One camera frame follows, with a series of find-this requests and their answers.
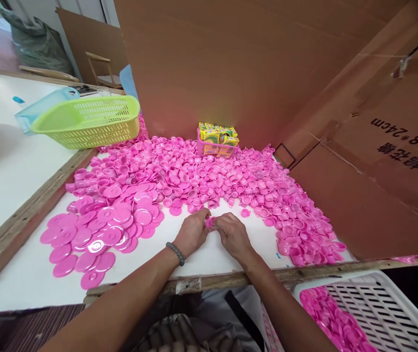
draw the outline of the black strap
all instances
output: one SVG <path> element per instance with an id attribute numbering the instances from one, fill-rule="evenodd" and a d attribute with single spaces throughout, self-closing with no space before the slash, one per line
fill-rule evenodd
<path id="1" fill-rule="evenodd" d="M 240 323 L 243 325 L 246 331 L 251 335 L 253 340 L 259 346 L 259 349 L 261 351 L 264 351 L 264 339 L 261 335 L 261 332 L 259 331 L 256 324 L 253 322 L 253 320 L 249 317 L 249 315 L 244 311 L 241 304 L 235 298 L 233 292 L 228 291 L 224 298 L 227 304 L 234 312 L 234 314 L 236 315 L 236 317 L 238 318 L 238 320 L 240 321 Z"/>

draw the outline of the blue plastic basket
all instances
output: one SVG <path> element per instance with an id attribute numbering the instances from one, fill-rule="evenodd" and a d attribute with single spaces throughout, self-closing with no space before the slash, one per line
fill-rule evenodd
<path id="1" fill-rule="evenodd" d="M 79 98 L 80 93 L 75 88 L 64 87 L 46 95 L 44 98 L 31 104 L 20 112 L 17 112 L 15 117 L 23 130 L 23 133 L 32 135 L 34 133 L 30 130 L 31 125 L 42 113 L 61 102 Z"/>

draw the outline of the plastic container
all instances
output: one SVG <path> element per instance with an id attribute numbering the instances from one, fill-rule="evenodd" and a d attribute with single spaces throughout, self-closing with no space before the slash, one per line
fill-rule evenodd
<path id="1" fill-rule="evenodd" d="M 20 112 L 17 112 L 15 117 L 25 134 L 33 134 L 30 131 L 31 125 L 42 113 L 59 103 L 79 98 L 80 93 L 75 88 L 64 87 L 46 95 L 44 98 L 31 104 Z"/>
<path id="2" fill-rule="evenodd" d="M 309 281 L 295 286 L 294 297 L 300 302 L 301 291 L 319 286 L 325 286 L 338 306 L 354 316 L 377 350 L 418 351 L 418 309 L 383 272 Z"/>
<path id="3" fill-rule="evenodd" d="M 224 157 L 228 159 L 239 149 L 239 146 L 227 146 L 223 144 L 215 144 L 203 142 L 200 139 L 200 130 L 198 129 L 198 152 L 199 155 L 213 155 L 216 157 Z"/>
<path id="4" fill-rule="evenodd" d="M 42 114 L 31 130 L 68 149 L 100 147 L 137 137 L 139 111 L 128 95 L 70 100 Z"/>

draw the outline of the hand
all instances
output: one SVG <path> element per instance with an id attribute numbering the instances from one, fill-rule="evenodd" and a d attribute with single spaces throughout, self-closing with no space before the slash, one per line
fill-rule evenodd
<path id="1" fill-rule="evenodd" d="M 205 226 L 205 219 L 209 216 L 210 210 L 202 208 L 184 219 L 183 225 L 173 241 L 184 259 L 196 252 L 205 242 L 207 234 L 212 231 L 210 227 Z"/>
<path id="2" fill-rule="evenodd" d="M 232 213 L 215 218 L 214 227 L 220 233 L 223 247 L 242 266 L 251 260 L 253 254 L 256 254 L 245 225 Z"/>

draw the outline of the cardboard panel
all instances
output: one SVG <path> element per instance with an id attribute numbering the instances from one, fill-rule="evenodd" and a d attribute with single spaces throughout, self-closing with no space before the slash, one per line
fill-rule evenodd
<path id="1" fill-rule="evenodd" d="M 418 212 L 418 51 L 326 145 Z"/>
<path id="2" fill-rule="evenodd" d="M 121 30 L 61 8 L 56 11 L 83 81 L 96 84 L 85 51 L 110 59 L 112 73 L 119 76 L 119 72 L 128 65 Z"/>
<path id="3" fill-rule="evenodd" d="M 284 144 L 300 160 L 356 112 L 383 79 L 391 80 L 402 57 L 417 46 L 418 0 L 412 0 L 295 116 L 283 131 Z"/>
<path id="4" fill-rule="evenodd" d="M 290 172 L 360 260 L 418 254 L 418 215 L 325 146 Z"/>
<path id="5" fill-rule="evenodd" d="M 115 6 L 150 134 L 234 126 L 276 147 L 293 116 L 404 6 L 370 1 L 145 1 Z"/>

